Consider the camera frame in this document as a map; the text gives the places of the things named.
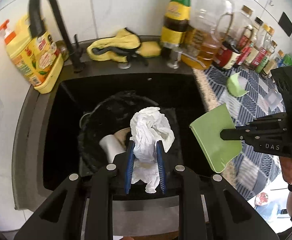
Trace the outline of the person's right hand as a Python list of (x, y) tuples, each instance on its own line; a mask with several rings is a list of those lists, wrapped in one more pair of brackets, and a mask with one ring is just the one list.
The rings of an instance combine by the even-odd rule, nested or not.
[(279, 157), (279, 160), (284, 181), (292, 185), (292, 158)]

